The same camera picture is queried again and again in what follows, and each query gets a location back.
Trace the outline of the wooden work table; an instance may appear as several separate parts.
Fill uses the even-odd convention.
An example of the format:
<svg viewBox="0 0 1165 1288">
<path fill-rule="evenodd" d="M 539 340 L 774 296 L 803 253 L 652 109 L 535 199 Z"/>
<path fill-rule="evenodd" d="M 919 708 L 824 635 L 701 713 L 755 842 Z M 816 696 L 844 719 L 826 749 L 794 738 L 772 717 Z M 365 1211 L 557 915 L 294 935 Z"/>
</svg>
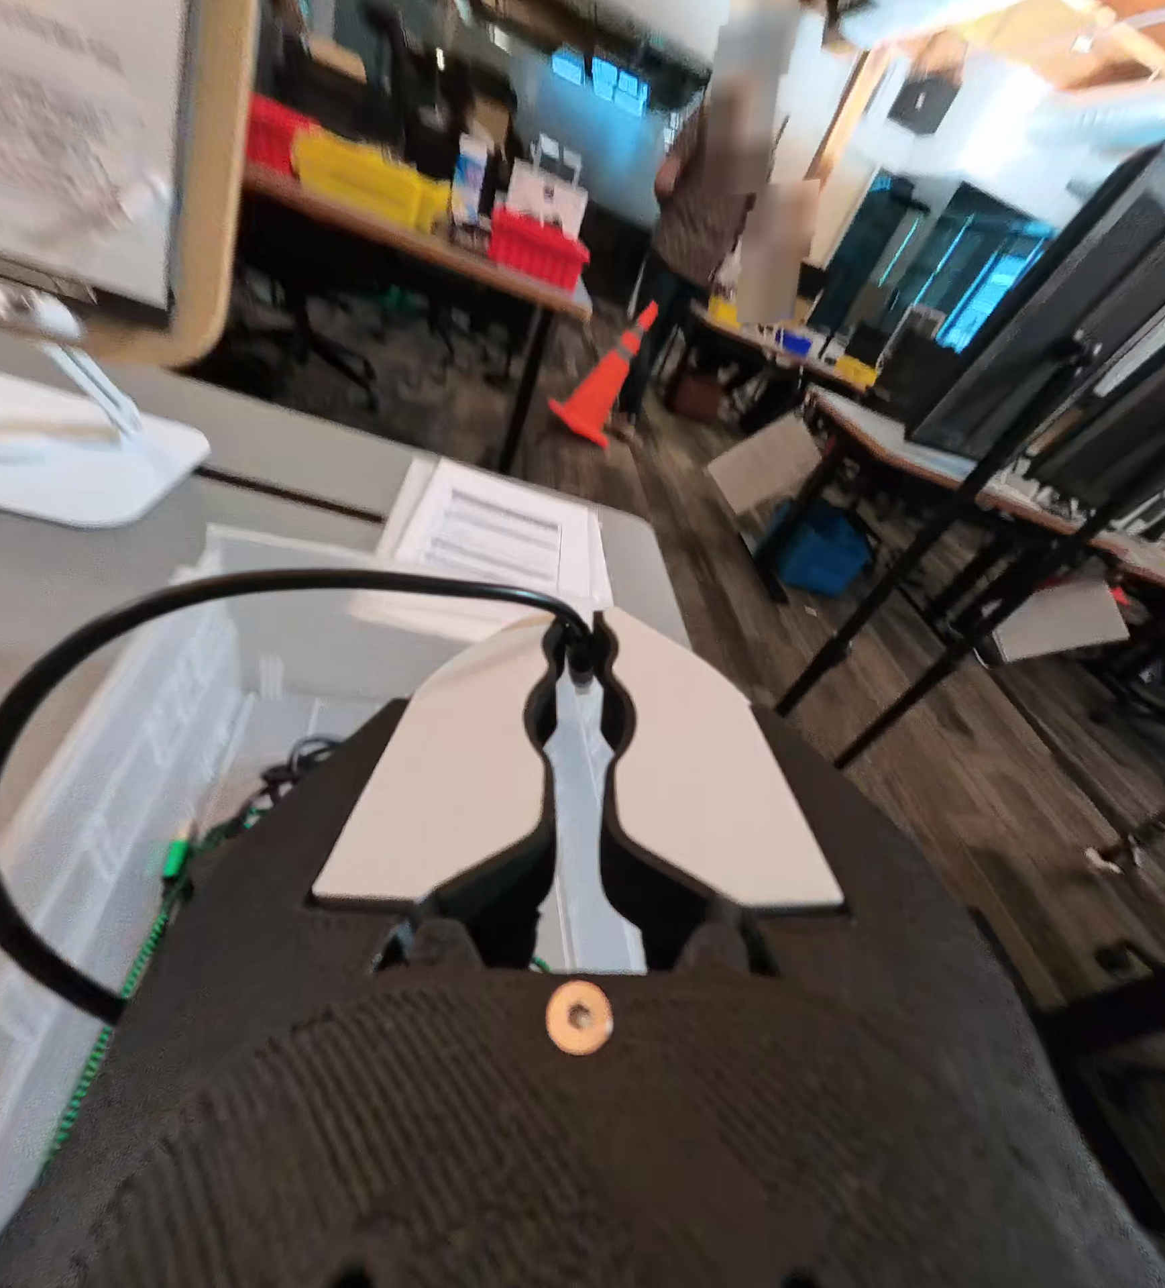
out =
<svg viewBox="0 0 1165 1288">
<path fill-rule="evenodd" d="M 397 221 L 358 210 L 343 201 L 309 191 L 296 176 L 283 175 L 252 160 L 244 162 L 240 189 L 248 197 L 280 204 L 283 210 L 302 216 L 322 229 L 334 229 L 352 236 L 356 242 L 393 251 L 404 260 L 440 270 L 449 277 L 485 286 L 503 298 L 531 303 L 537 309 L 526 346 L 522 376 L 494 463 L 496 471 L 513 475 L 555 320 L 570 318 L 585 324 L 593 316 L 593 301 L 585 283 L 576 281 L 572 288 L 565 288 L 529 277 L 524 272 L 494 262 L 488 255 L 462 249 L 445 236 L 419 232 Z"/>
</svg>

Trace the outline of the white board stand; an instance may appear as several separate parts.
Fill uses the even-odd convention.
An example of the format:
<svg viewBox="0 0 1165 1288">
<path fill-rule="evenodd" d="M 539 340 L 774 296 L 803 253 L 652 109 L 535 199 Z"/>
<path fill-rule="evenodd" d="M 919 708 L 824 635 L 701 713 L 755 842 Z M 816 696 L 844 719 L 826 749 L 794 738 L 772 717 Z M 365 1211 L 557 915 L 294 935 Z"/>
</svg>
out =
<svg viewBox="0 0 1165 1288">
<path fill-rule="evenodd" d="M 209 458 L 201 430 L 140 411 L 82 346 L 86 324 L 60 298 L 0 277 L 0 329 L 32 339 L 76 387 L 67 395 L 0 372 L 0 510 L 123 527 Z"/>
</svg>

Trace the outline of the black monitor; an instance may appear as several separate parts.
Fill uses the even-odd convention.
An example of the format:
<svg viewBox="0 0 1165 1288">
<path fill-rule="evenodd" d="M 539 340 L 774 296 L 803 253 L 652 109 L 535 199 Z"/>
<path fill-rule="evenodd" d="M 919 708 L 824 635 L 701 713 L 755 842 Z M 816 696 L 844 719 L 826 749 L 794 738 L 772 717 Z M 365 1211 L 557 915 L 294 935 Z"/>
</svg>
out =
<svg viewBox="0 0 1165 1288">
<path fill-rule="evenodd" d="M 1087 508 L 1111 493 L 1165 484 L 1165 346 L 1150 355 L 1100 406 L 1046 447 L 1027 475 Z"/>
<path fill-rule="evenodd" d="M 1124 160 L 997 303 L 906 437 L 982 460 L 1025 443 L 1165 313 L 1165 143 Z"/>
</svg>

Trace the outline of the blue white carton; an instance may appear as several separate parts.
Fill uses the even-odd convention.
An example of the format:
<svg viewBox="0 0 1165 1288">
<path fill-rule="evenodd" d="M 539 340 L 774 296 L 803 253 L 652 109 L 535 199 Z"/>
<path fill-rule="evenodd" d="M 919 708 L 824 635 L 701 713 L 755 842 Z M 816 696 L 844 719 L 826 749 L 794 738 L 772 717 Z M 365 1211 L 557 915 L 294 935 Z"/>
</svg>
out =
<svg viewBox="0 0 1165 1288">
<path fill-rule="evenodd" d="M 459 137 L 457 162 L 449 188 L 449 217 L 457 227 L 473 227 L 481 217 L 481 197 L 496 158 L 494 145 L 477 134 Z"/>
</svg>

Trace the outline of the printed sheets in clear sleeve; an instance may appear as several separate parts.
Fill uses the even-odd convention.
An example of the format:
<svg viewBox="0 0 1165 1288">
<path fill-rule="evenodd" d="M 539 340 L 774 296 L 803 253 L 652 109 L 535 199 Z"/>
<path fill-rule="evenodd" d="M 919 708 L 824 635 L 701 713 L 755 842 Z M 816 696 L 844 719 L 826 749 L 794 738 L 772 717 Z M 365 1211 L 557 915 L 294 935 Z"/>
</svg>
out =
<svg viewBox="0 0 1165 1288">
<path fill-rule="evenodd" d="M 438 575 L 520 587 L 582 611 L 615 603 L 600 514 L 455 460 L 414 460 L 376 553 Z"/>
</svg>

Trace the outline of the grey panel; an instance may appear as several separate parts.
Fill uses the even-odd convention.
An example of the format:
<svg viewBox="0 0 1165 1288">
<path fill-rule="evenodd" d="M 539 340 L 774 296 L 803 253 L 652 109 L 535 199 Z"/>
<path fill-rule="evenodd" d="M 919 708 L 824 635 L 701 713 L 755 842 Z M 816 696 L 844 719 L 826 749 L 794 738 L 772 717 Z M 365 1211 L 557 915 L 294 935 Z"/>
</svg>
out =
<svg viewBox="0 0 1165 1288">
<path fill-rule="evenodd" d="M 800 411 L 788 411 L 736 441 L 705 465 L 734 518 L 796 495 L 820 463 L 822 450 Z"/>
<path fill-rule="evenodd" d="M 1034 590 L 990 635 L 997 665 L 1122 642 L 1130 628 L 1103 577 L 1070 577 Z"/>
</svg>

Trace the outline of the blue plastic bin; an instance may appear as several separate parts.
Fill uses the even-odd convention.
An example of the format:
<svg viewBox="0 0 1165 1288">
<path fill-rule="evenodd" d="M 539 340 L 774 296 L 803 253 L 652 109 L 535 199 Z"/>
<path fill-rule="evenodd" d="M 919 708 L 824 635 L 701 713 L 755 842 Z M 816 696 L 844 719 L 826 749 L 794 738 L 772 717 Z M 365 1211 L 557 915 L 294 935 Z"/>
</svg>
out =
<svg viewBox="0 0 1165 1288">
<path fill-rule="evenodd" d="M 785 588 L 841 598 L 876 562 L 878 546 L 857 514 L 816 497 L 774 557 L 772 568 Z"/>
</svg>

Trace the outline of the orange traffic cone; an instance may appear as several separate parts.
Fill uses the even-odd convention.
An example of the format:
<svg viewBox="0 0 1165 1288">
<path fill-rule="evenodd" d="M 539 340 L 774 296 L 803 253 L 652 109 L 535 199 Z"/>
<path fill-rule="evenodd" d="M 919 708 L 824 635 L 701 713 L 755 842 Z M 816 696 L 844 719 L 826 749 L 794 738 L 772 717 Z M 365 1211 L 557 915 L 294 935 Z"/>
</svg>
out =
<svg viewBox="0 0 1165 1288">
<path fill-rule="evenodd" d="M 658 314 L 658 303 L 647 303 L 617 344 L 595 365 L 565 400 L 548 400 L 550 415 L 574 436 L 598 447 L 609 445 L 606 424 L 615 408 L 623 383 L 637 357 L 643 339 Z"/>
</svg>

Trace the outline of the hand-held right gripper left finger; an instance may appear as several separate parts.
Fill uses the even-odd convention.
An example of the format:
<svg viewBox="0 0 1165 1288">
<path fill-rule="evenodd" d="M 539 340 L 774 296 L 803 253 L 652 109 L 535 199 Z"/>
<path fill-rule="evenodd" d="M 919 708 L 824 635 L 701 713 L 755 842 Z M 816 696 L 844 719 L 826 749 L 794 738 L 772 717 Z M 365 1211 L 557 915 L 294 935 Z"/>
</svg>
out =
<svg viewBox="0 0 1165 1288">
<path fill-rule="evenodd" d="M 326 907 L 421 907 L 483 892 L 527 862 L 550 888 L 561 622 L 527 614 L 472 642 L 404 702 L 365 788 L 311 885 Z"/>
</svg>

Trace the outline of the clear plastic bin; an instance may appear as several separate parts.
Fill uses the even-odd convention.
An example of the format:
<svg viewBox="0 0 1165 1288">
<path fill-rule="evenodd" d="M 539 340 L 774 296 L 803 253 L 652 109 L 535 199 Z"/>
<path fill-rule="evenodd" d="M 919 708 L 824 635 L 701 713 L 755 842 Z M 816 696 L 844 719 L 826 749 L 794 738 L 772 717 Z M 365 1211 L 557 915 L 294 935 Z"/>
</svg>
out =
<svg viewBox="0 0 1165 1288">
<path fill-rule="evenodd" d="M 61 957 L 110 987 L 160 905 L 171 833 L 235 812 L 302 738 L 347 738 L 518 605 L 356 588 L 175 611 L 60 685 L 4 780 L 0 861 Z M 101 1025 L 0 950 L 0 1230 L 35 1181 Z"/>
</svg>

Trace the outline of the grey desk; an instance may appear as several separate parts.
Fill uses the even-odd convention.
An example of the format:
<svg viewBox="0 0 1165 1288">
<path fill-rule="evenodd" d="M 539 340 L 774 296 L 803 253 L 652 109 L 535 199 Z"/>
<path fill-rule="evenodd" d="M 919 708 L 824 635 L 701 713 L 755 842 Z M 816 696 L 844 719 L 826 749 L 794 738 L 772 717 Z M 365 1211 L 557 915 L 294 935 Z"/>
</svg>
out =
<svg viewBox="0 0 1165 1288">
<path fill-rule="evenodd" d="M 116 365 L 143 411 L 198 426 L 192 475 L 140 521 L 78 531 L 0 512 L 0 698 L 58 639 L 198 560 L 211 523 L 373 551 L 423 449 L 149 367 Z"/>
</svg>

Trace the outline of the long work table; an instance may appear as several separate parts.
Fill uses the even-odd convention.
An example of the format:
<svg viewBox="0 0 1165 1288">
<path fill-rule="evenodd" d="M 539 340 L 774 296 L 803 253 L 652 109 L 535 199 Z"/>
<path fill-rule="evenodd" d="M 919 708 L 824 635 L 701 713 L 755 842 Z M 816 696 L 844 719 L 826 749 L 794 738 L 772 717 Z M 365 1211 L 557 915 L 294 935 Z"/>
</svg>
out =
<svg viewBox="0 0 1165 1288">
<path fill-rule="evenodd" d="M 1018 486 L 997 477 L 984 478 L 980 490 L 975 490 L 973 480 L 979 471 L 975 463 L 964 463 L 951 452 L 906 441 L 897 421 L 867 409 L 848 396 L 816 393 L 809 406 L 816 421 L 829 428 L 829 447 L 822 460 L 829 469 L 835 467 L 837 460 L 850 454 L 865 454 L 874 463 L 941 486 L 949 499 L 790 685 L 777 704 L 777 713 L 792 711 L 826 672 L 848 657 L 854 637 L 897 590 L 904 590 L 911 572 L 952 523 L 1001 514 L 1012 525 L 1010 540 L 1025 544 L 1023 553 L 973 598 L 956 624 L 939 631 L 943 642 L 939 659 L 848 749 L 842 749 L 835 758 L 837 767 L 861 756 L 904 713 L 954 674 L 967 655 L 980 652 L 1033 594 L 1055 577 L 1072 575 L 1089 557 L 1105 559 L 1109 570 L 1118 577 L 1137 577 L 1165 588 L 1165 549 L 1159 544 L 1120 531 L 1102 531 L 1096 518 L 1064 519 Z"/>
</svg>

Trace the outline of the white upright cards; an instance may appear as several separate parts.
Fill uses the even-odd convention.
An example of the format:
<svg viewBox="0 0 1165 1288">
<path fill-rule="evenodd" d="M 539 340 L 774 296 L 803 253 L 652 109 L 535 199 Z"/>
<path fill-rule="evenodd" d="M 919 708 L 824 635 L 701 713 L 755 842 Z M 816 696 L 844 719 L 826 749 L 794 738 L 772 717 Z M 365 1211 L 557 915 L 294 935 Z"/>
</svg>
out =
<svg viewBox="0 0 1165 1288">
<path fill-rule="evenodd" d="M 568 238 L 580 238 L 589 204 L 582 173 L 582 152 L 565 147 L 557 137 L 539 134 L 527 156 L 514 160 L 503 204 L 514 214 L 557 227 Z"/>
</svg>

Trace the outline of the black ceiling speaker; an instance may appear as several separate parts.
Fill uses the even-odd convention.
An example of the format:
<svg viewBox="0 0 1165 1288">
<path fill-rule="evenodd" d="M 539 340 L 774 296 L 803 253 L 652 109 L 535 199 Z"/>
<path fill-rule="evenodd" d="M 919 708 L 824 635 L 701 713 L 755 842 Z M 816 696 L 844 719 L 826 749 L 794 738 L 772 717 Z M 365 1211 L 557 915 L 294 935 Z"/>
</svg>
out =
<svg viewBox="0 0 1165 1288">
<path fill-rule="evenodd" d="M 917 137 L 934 135 L 962 87 L 941 72 L 910 74 L 889 106 L 887 119 Z"/>
</svg>

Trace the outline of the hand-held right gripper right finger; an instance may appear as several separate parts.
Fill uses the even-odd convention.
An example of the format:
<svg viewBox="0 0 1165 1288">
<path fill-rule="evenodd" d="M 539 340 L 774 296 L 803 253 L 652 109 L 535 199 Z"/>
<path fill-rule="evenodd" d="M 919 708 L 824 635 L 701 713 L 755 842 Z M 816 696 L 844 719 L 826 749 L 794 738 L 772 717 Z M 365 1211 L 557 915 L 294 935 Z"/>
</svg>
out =
<svg viewBox="0 0 1165 1288">
<path fill-rule="evenodd" d="M 742 909 L 841 909 L 844 892 L 751 700 L 637 616 L 613 607 L 598 624 L 634 708 L 609 762 L 621 838 Z"/>
</svg>

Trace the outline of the yellow plastic bin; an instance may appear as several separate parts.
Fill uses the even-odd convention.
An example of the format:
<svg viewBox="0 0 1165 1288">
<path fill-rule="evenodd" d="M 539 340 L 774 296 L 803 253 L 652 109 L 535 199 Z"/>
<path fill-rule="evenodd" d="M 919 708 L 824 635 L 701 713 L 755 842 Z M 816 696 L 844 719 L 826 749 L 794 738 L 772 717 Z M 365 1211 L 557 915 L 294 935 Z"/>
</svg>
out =
<svg viewBox="0 0 1165 1288">
<path fill-rule="evenodd" d="M 309 191 L 416 232 L 432 232 L 447 219 L 451 184 L 371 145 L 322 128 L 298 132 L 289 163 Z"/>
</svg>

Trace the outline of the red plastic bin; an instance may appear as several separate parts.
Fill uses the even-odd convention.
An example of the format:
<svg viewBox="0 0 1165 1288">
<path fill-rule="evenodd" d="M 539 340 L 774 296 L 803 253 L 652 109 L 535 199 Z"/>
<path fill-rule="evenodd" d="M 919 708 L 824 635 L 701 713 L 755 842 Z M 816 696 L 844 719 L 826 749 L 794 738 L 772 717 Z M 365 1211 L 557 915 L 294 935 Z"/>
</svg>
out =
<svg viewBox="0 0 1165 1288">
<path fill-rule="evenodd" d="M 488 257 L 511 272 L 572 292 L 591 262 L 591 249 L 557 223 L 500 204 L 490 217 Z"/>
<path fill-rule="evenodd" d="M 294 176 L 294 143 L 319 122 L 263 93 L 252 93 L 244 156 L 250 165 Z"/>
</svg>

